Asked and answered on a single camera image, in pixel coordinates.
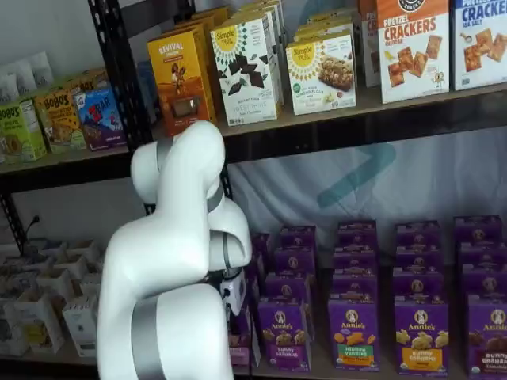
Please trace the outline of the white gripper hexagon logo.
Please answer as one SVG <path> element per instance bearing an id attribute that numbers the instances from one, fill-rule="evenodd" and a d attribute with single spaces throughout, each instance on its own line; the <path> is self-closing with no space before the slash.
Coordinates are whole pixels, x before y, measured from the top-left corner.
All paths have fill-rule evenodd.
<path id="1" fill-rule="evenodd" d="M 227 310 L 231 313 L 231 335 L 240 336 L 242 323 L 239 317 L 246 296 L 246 281 L 243 275 L 226 278 L 220 284 L 220 294 Z"/>

